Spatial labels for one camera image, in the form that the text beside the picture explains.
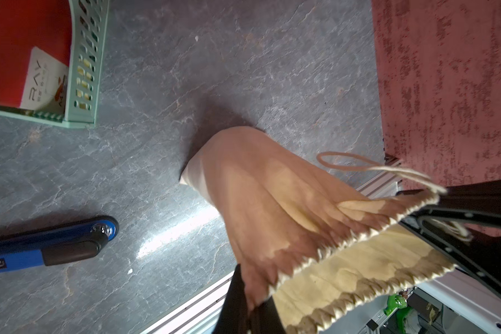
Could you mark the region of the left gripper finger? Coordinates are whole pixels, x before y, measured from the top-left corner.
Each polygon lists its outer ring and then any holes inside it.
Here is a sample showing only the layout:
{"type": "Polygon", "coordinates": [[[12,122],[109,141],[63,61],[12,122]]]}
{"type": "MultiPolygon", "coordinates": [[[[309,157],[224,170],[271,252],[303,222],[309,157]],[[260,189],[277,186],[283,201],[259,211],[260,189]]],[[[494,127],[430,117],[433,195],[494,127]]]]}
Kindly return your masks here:
{"type": "Polygon", "coordinates": [[[286,334],[273,298],[248,311],[244,288],[238,264],[213,333],[286,334]]]}

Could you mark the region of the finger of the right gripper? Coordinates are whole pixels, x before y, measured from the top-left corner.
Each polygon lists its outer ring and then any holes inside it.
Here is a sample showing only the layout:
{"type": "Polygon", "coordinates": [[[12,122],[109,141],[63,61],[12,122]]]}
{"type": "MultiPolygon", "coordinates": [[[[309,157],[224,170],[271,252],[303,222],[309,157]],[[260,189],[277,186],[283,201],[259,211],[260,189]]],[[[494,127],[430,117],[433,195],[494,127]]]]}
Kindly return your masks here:
{"type": "Polygon", "coordinates": [[[501,299],[501,180],[451,187],[399,224],[501,299]]]}

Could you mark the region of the beige drawstring cloth bag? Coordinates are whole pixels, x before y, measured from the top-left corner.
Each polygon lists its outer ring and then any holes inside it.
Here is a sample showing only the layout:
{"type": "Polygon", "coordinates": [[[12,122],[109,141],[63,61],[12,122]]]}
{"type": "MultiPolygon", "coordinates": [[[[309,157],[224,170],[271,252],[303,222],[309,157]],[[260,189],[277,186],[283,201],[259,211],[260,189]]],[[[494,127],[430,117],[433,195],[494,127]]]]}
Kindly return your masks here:
{"type": "Polygon", "coordinates": [[[399,224],[444,187],[410,168],[364,159],[362,171],[417,182],[415,194],[371,199],[251,127],[215,134],[180,182],[217,209],[240,266],[249,311],[275,303],[287,333],[327,330],[379,296],[455,269],[399,224]]]}

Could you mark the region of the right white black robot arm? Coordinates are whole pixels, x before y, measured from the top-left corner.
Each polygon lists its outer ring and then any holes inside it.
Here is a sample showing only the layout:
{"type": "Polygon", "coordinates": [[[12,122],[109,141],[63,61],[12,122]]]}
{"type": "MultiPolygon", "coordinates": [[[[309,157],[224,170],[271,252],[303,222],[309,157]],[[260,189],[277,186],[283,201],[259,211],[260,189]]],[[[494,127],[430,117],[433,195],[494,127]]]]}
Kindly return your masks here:
{"type": "Polygon", "coordinates": [[[501,333],[501,180],[449,188],[401,226],[457,265],[420,289],[443,305],[446,333],[501,333]]]}

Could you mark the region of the blue black stapler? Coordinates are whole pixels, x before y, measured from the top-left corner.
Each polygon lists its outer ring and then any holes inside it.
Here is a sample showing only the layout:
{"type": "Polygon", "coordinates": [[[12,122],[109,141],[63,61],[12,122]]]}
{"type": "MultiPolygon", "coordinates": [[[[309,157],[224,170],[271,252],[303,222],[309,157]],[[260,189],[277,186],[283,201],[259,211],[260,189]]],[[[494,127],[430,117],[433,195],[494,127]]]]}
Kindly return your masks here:
{"type": "Polygon", "coordinates": [[[99,216],[0,237],[0,273],[96,257],[118,232],[115,218],[99,216]]]}

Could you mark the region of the green plastic file rack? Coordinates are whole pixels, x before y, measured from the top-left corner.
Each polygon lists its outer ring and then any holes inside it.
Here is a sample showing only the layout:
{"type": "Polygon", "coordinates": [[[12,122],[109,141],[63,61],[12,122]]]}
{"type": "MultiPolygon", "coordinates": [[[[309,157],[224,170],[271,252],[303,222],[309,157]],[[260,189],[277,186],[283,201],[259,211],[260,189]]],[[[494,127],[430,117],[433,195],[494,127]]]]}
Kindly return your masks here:
{"type": "Polygon", "coordinates": [[[65,113],[1,107],[0,116],[69,129],[96,124],[97,99],[107,33],[108,1],[68,1],[72,18],[72,43],[65,113]]]}

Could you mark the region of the red folder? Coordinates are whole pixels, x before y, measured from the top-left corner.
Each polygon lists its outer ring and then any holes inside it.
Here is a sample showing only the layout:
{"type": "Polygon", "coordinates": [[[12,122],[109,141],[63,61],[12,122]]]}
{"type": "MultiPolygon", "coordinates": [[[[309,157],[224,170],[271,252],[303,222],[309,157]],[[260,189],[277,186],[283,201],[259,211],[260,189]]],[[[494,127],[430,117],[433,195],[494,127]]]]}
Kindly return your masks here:
{"type": "Polygon", "coordinates": [[[68,1],[0,1],[0,106],[65,113],[68,1]]]}

